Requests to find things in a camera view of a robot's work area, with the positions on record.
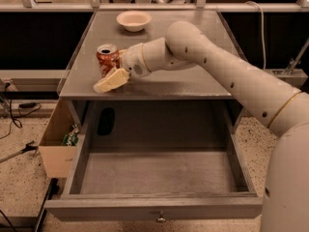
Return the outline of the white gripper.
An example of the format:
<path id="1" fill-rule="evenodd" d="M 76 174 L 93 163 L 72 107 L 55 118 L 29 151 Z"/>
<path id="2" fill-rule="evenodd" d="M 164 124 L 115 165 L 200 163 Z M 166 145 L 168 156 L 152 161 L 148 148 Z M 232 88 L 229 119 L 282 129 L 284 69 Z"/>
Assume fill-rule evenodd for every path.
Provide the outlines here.
<path id="1" fill-rule="evenodd" d="M 97 93 L 106 93 L 127 84 L 129 76 L 131 78 L 141 78 L 151 73 L 146 66 L 141 43 L 128 49 L 122 49 L 119 54 L 121 68 L 111 69 L 106 77 L 94 85 L 94 90 Z"/>

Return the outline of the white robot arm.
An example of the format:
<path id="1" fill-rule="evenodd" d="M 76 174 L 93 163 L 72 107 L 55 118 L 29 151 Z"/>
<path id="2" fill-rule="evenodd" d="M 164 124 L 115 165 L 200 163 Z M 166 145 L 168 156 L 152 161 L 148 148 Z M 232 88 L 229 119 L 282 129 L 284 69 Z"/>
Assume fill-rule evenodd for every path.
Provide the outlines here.
<path id="1" fill-rule="evenodd" d="M 139 43 L 107 62 L 98 93 L 158 70 L 194 63 L 206 70 L 279 140 L 272 151 L 261 232 L 309 232 L 309 94 L 212 43 L 186 21 L 171 24 L 163 38 Z"/>

